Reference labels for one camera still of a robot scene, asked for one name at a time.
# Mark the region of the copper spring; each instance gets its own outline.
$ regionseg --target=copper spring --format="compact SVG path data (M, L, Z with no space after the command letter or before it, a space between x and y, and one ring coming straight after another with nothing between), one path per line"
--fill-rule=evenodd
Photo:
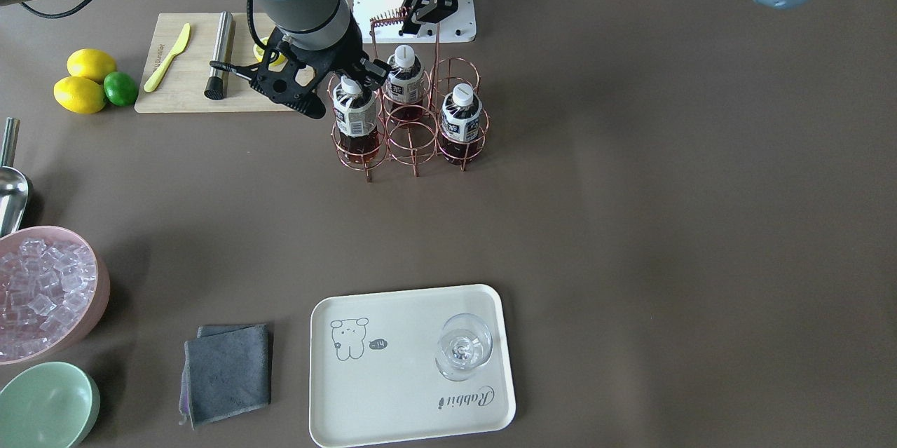
M385 11L376 17L371 18L371 30L376 27L392 26L404 22L404 18L408 16L410 8L403 6L393 10Z
M371 42L374 45L374 58L378 58L377 54L377 27L394 26L404 22L404 18L408 16L411 9L407 6L395 8L393 10L384 11L376 17L371 18Z

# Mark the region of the clear glass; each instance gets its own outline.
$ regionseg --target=clear glass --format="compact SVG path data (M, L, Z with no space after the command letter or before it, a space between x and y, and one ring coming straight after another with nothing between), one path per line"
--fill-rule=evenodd
M464 381L489 362L493 334L477 315L461 313L446 321L439 333L436 367L452 381Z

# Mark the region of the black cable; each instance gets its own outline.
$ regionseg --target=black cable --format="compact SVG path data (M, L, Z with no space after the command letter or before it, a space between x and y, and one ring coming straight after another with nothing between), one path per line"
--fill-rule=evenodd
M252 0L246 0L246 23L249 25L249 35L252 36L252 41L256 43L262 50L267 50L268 46L265 43L262 43L262 40L259 38L259 33L256 33L256 21L252 16ZM269 58L271 61L275 61L280 52L275 48L271 48L271 57Z
M81 3L78 4L78 6L74 7L73 9L71 9L69 11L63 11L63 13L42 13L42 11L37 11L25 3L19 3L19 4L22 5L22 7L25 8L25 10L31 11L31 13L34 13L36 16L41 17L42 19L62 19L63 17L68 17L69 15L78 13L78 11L80 11L81 9L86 7L91 1L93 1L93 0L81 1Z
M246 0L246 21L249 24L249 35L252 36L252 41L255 41L260 49L266 50L268 46L262 43L259 33L256 33L256 21L252 17L252 0Z

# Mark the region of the yellow plastic knife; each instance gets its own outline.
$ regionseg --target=yellow plastic knife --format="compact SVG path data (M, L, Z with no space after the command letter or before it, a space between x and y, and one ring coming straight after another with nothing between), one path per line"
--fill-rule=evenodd
M144 84L144 91L147 93L151 93L151 91L156 90L156 87L159 87L159 83L163 80L165 76L165 72L167 68L171 65L171 61L177 57L177 55L184 52L186 48L186 42L190 39L190 24L184 24L184 28L180 30L179 36L177 36L177 41L174 42L174 46L171 48L169 55L165 56L163 63L156 68L156 71L150 75L149 80Z

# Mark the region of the bear drawing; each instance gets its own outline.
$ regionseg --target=bear drawing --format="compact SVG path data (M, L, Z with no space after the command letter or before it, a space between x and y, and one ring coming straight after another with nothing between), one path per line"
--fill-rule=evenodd
M349 360L349 358L362 358L364 353L364 337L367 335L365 326L368 319L334 320L330 323L333 330L330 337L334 340L336 358Z

